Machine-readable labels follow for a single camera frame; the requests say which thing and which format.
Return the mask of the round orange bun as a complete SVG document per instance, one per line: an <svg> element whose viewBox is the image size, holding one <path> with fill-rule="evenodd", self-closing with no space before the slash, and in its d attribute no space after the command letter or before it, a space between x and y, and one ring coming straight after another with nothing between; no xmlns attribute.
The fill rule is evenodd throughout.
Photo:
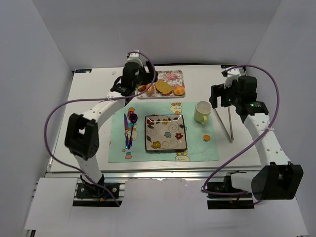
<svg viewBox="0 0 316 237"><path fill-rule="evenodd" d="M183 86L177 85L173 88L173 93L176 96L181 96L185 94L185 88Z"/></svg>

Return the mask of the metal serving tongs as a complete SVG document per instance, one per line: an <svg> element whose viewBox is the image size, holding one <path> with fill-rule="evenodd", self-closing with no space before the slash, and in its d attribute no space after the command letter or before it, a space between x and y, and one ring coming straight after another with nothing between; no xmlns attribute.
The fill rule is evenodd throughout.
<svg viewBox="0 0 316 237"><path fill-rule="evenodd" d="M232 143L234 141L234 133L231 108L213 109L213 113L215 132L219 140L223 141L225 138L227 142Z"/></svg>

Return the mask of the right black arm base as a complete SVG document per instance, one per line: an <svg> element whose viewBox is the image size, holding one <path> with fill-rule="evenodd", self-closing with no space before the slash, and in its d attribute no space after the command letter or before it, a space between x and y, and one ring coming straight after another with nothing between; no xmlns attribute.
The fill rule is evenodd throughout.
<svg viewBox="0 0 316 237"><path fill-rule="evenodd" d="M208 182L206 185L206 190L209 192L213 192L216 194L208 194L209 198L235 198L239 200L240 198L251 198L251 193L246 193L240 189L236 189L232 187L232 175L240 173L236 172L228 172L222 182Z"/></svg>

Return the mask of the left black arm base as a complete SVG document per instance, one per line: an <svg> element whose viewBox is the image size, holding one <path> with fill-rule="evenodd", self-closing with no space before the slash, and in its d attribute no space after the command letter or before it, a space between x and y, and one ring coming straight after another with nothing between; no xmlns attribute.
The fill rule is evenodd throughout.
<svg viewBox="0 0 316 237"><path fill-rule="evenodd" d="M123 197L123 190L120 183L104 183L104 186L112 193L115 199ZM95 187L92 184L86 184L84 181L79 181L75 191L75 198L77 199L111 199L112 196L100 187Z"/></svg>

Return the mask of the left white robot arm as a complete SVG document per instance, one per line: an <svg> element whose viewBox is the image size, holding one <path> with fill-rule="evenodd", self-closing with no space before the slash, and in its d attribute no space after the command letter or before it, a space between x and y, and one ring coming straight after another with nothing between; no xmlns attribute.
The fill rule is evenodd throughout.
<svg viewBox="0 0 316 237"><path fill-rule="evenodd" d="M96 153L99 149L99 128L136 95L136 89L158 80L154 66L145 67L127 62L105 99L82 114L73 113L68 120L65 146L74 155L85 183L101 186L104 176L99 169Z"/></svg>

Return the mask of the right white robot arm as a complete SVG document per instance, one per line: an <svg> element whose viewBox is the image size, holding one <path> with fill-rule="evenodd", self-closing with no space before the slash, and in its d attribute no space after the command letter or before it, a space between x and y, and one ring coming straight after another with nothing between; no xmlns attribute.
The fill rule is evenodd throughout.
<svg viewBox="0 0 316 237"><path fill-rule="evenodd" d="M270 128L270 117L264 102L257 100L257 79L240 76L230 87L224 84L211 88L209 99L212 107L234 106L243 125L249 131L257 150L261 169L258 172L235 171L224 177L221 186L212 189L223 196L253 194L256 200L294 199L303 177L303 169L293 164L281 148Z"/></svg>

